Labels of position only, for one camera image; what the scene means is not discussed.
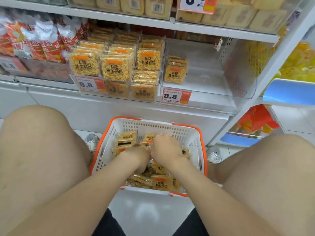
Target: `white plastic basket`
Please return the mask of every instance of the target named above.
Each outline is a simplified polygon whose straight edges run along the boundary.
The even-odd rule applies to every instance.
[[[112,148],[116,141],[116,135],[125,131],[136,131],[137,138],[142,140],[147,133],[169,134],[175,137],[184,147],[189,147],[191,163],[207,176],[207,155],[203,145],[201,131],[197,127],[166,123],[130,117],[115,117],[111,119],[106,131],[103,133],[97,146],[93,162],[90,167],[90,174],[101,170],[112,160]],[[152,194],[166,194],[170,196],[180,195],[188,197],[184,192],[167,192],[152,189],[142,189],[131,186],[121,186],[121,190],[128,189]]]

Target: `8.8 price tag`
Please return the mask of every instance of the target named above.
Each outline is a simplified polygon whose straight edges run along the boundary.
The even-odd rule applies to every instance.
[[[8,72],[28,72],[21,61],[15,58],[1,56],[0,65]]]
[[[86,77],[75,76],[78,86],[82,90],[87,91],[97,91],[97,92],[106,92],[104,80],[102,79],[92,79]]]
[[[164,89],[162,102],[188,104],[190,95],[188,91]]]
[[[179,10],[213,14],[218,0],[180,0]]]

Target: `person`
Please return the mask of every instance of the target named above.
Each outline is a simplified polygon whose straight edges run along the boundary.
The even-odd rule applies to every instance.
[[[196,208],[174,235],[314,235],[315,149],[301,137],[267,137],[209,164],[209,179],[180,155],[174,138],[155,136],[151,157]],[[64,115],[39,105],[12,112],[0,130],[0,235],[124,235],[107,208],[149,158],[127,149],[89,176],[89,149]]]

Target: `thigh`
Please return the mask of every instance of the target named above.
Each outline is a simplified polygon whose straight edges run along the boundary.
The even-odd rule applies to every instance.
[[[223,185],[283,236],[315,231],[315,147],[295,135],[275,135],[237,154]]]
[[[89,176],[90,152],[59,111],[22,107],[0,130],[0,235]]]

